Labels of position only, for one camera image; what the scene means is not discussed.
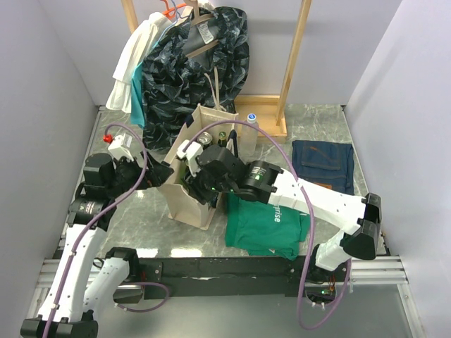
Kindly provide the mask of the beige canvas tote bag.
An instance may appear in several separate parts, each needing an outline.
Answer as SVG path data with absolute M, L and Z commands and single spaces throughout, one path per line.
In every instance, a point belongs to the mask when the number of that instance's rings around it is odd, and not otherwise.
M 207 80 L 213 93 L 214 107 L 207 108 L 198 105 L 193 113 L 185 119 L 177 138 L 164 159 L 174 170 L 174 173 L 158 188 L 168 204 L 169 218 L 201 230 L 209 228 L 216 208 L 212 206 L 210 201 L 202 204 L 192 196 L 192 192 L 183 182 L 184 176 L 190 170 L 186 161 L 177 158 L 177 150 L 184 141 L 191 140 L 202 129 L 205 129 L 213 137 L 215 144 L 218 142 L 220 132 L 230 134 L 235 129 L 235 125 L 227 123 L 212 127 L 211 124 L 222 120 L 237 120 L 237 115 L 227 112 L 220 103 L 217 68 L 214 68 L 214 78 L 209 77 Z

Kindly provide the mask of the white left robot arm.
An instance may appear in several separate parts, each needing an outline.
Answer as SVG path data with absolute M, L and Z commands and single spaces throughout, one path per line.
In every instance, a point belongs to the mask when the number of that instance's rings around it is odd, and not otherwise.
M 115 159 L 109 154 L 89 156 L 68 209 L 66 242 L 49 293 L 36 318 L 23 321 L 21 337 L 96 337 L 101 312 L 121 284 L 145 286 L 135 249 L 114 247 L 89 282 L 93 262 L 106 238 L 116 206 L 135 190 L 161 186 L 172 174 L 169 164 L 144 153 Z

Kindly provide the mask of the clear water bottle blue cap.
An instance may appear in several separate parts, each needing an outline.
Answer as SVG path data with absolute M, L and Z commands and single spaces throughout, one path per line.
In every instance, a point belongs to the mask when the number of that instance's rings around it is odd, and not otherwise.
M 239 142 L 240 158 L 248 161 L 254 154 L 259 132 L 249 125 L 258 127 L 257 116 L 254 113 L 247 115 L 247 124 L 242 126 Z

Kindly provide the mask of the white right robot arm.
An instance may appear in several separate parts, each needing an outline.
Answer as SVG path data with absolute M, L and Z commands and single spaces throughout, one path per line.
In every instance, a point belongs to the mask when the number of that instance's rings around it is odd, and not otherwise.
M 379 195 L 336 192 L 265 161 L 244 164 L 231 150 L 217 144 L 205 149 L 185 140 L 176 156 L 200 179 L 202 192 L 229 193 L 249 202 L 290 208 L 336 226 L 338 233 L 313 250 L 309 272 L 315 280 L 325 280 L 350 258 L 376 258 L 381 228 Z

